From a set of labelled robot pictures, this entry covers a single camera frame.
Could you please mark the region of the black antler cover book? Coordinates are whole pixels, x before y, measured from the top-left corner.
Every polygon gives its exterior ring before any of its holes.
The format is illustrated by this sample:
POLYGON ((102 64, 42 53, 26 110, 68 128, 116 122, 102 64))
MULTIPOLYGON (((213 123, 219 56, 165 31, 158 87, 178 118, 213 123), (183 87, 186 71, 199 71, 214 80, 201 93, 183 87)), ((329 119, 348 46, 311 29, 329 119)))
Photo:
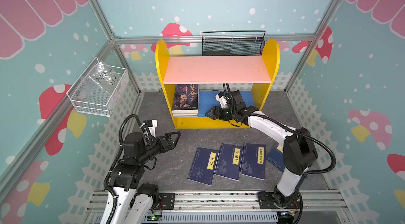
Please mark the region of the black antler cover book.
POLYGON ((173 110, 173 114, 191 114, 191 115, 197 115, 198 114, 198 109, 192 109, 192 110, 173 110))

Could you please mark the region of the yellow cartoon cover book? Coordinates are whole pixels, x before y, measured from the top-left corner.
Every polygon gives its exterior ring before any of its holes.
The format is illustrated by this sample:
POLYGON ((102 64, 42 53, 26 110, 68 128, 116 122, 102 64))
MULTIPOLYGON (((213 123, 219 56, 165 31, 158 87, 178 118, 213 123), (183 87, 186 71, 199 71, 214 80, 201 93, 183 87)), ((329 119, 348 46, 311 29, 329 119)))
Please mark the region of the yellow cartoon cover book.
POLYGON ((198 117, 198 113, 173 113, 173 117, 198 117))

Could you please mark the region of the dark portrait cover book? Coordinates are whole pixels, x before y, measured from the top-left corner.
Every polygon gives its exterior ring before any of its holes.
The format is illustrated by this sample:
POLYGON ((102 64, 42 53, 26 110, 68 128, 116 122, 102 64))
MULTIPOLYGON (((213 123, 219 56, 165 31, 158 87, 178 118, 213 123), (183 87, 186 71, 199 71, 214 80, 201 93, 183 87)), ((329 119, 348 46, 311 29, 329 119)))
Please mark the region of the dark portrait cover book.
POLYGON ((199 84, 177 84, 175 86, 173 111, 198 111, 199 84))

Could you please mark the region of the navy book yellow label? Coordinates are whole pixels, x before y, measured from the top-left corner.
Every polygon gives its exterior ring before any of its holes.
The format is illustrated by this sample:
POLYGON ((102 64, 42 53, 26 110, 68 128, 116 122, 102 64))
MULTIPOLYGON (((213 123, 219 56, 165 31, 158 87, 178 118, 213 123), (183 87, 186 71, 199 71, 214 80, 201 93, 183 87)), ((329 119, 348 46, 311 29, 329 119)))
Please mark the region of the navy book yellow label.
POLYGON ((198 147, 187 179, 211 186, 218 156, 218 150, 198 147))

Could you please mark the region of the navy book floral cover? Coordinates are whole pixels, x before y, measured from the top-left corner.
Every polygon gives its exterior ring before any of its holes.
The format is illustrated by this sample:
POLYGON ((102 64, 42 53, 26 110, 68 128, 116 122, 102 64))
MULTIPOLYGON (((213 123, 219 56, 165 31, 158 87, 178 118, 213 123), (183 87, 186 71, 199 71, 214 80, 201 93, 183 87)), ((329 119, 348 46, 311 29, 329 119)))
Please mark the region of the navy book floral cover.
POLYGON ((215 174, 239 181, 242 150, 242 146, 221 144, 215 174))

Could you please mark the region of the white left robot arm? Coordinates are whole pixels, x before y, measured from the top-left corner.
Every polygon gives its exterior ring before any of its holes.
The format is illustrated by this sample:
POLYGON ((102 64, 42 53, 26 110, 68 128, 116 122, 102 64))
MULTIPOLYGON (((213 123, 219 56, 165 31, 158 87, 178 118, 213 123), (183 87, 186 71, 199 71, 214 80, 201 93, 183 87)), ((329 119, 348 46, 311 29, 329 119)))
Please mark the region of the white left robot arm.
POLYGON ((103 224, 141 224, 148 213, 153 221, 163 218, 164 209, 173 208, 173 193, 161 194, 154 184, 141 184, 150 161, 157 162, 157 155, 174 150, 181 132, 156 136, 156 120, 140 121, 136 114, 127 116, 118 132, 118 152, 103 181, 108 192, 103 224))

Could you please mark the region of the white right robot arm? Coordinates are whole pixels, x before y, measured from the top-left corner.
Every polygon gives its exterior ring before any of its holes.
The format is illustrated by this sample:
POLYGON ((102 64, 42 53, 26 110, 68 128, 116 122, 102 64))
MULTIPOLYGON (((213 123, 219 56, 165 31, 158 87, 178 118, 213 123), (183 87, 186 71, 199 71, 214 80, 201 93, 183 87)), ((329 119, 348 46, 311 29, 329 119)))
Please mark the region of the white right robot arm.
POLYGON ((270 118, 254 106, 246 106, 239 91, 231 91, 228 84, 216 95, 219 106, 214 106, 206 112, 212 120, 227 121, 234 127, 242 125, 257 129, 275 140, 283 149, 284 171, 278 184, 272 192, 258 193, 261 209, 278 208, 278 216, 288 219, 291 224, 297 224, 302 216, 304 202, 300 186, 311 174, 324 174, 336 166, 333 151, 321 141, 313 138, 306 128, 295 129, 270 118), (316 146, 323 148, 330 156, 328 167, 311 170, 318 159, 316 146))

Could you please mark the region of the yellow bookshelf with coloured shelves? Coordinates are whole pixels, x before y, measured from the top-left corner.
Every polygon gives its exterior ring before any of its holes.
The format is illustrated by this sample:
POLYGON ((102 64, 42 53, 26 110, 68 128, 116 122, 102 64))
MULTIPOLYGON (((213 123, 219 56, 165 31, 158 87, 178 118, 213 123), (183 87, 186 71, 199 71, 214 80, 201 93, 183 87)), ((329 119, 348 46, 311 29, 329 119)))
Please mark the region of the yellow bookshelf with coloured shelves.
POLYGON ((177 84, 252 84, 250 103, 262 110, 275 80, 281 52, 268 40, 261 55, 171 57, 164 40, 156 45, 156 68, 166 103, 173 106, 177 84))

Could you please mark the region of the navy book under black book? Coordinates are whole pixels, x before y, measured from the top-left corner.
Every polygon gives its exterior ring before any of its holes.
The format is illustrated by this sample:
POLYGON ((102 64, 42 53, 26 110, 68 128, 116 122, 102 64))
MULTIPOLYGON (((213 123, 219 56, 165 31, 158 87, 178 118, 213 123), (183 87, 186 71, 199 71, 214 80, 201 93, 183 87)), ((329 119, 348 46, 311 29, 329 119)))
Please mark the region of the navy book under black book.
POLYGON ((244 143, 240 174, 265 180, 266 145, 244 143))

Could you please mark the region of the navy book at right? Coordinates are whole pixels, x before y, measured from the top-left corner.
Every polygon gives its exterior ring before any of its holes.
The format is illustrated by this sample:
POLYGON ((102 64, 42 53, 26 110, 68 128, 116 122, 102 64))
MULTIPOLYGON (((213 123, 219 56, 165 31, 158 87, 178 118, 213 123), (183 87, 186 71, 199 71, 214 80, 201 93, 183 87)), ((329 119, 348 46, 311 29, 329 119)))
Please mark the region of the navy book at right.
POLYGON ((285 170, 285 165, 283 161, 283 147, 278 145, 274 147, 267 155, 266 160, 274 165, 278 170, 283 172, 285 170))

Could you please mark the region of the clear plastic bag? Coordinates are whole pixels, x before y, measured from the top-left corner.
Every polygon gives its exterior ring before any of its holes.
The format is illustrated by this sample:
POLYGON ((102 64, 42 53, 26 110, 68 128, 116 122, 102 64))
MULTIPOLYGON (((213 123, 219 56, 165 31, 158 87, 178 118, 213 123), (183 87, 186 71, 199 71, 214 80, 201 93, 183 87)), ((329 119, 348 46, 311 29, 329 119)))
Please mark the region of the clear plastic bag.
POLYGON ((120 79, 121 75, 103 61, 99 61, 82 77, 87 88, 102 91, 108 96, 113 94, 120 79))

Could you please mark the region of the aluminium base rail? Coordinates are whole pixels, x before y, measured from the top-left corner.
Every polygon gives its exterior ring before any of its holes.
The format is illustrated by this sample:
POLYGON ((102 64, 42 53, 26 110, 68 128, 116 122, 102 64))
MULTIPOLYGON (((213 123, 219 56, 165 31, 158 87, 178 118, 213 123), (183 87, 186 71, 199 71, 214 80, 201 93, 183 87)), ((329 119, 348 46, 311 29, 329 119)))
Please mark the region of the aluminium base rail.
MULTIPOLYGON (((164 192, 163 204, 158 210, 172 212, 192 211, 279 211, 274 203, 259 199, 258 191, 172 191, 164 192)), ((338 190, 302 190, 286 210, 346 211, 348 206, 338 190)))

